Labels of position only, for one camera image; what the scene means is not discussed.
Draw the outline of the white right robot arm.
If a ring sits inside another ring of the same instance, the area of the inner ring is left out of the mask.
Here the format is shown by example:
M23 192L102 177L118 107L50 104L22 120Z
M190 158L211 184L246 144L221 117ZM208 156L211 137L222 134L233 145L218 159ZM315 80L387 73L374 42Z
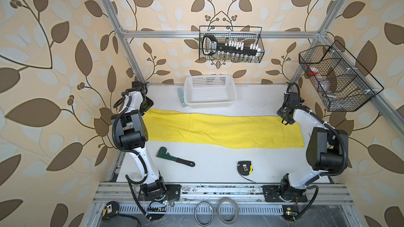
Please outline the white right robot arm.
M266 202L298 203L299 199L305 199L307 190L315 191L311 200L299 212L292 209L284 211L282 217L285 221L296 222L318 195L319 186L313 182L323 176L338 176L347 168L348 134L334 128L305 106L297 83L288 85L277 114L282 118L283 125L298 123L311 132L306 146L306 161L294 172L285 174L278 187L263 186Z

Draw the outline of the yellow trousers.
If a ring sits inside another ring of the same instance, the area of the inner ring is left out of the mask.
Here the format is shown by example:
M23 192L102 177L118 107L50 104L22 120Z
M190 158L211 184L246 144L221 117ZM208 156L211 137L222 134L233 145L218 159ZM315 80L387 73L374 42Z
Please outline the yellow trousers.
M231 149L303 148L299 124L279 117L229 117L151 109L143 116L151 141L215 145Z

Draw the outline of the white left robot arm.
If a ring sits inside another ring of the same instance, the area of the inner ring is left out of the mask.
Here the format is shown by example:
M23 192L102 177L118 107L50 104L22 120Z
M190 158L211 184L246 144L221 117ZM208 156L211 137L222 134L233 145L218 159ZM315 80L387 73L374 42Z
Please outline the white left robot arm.
M171 207L180 198L181 185L165 184L160 171L156 169L146 148L148 132L143 121L143 115L154 104L146 94L147 86L140 81L132 82L132 88L121 93L121 98L114 104L114 107L122 106L122 109L111 118L112 141L118 150L129 153L136 161L142 179L135 181L128 174L125 178L133 199L142 214L149 221L154 221L157 218L141 206L135 193L134 185L139 185L140 193L150 203L159 202Z

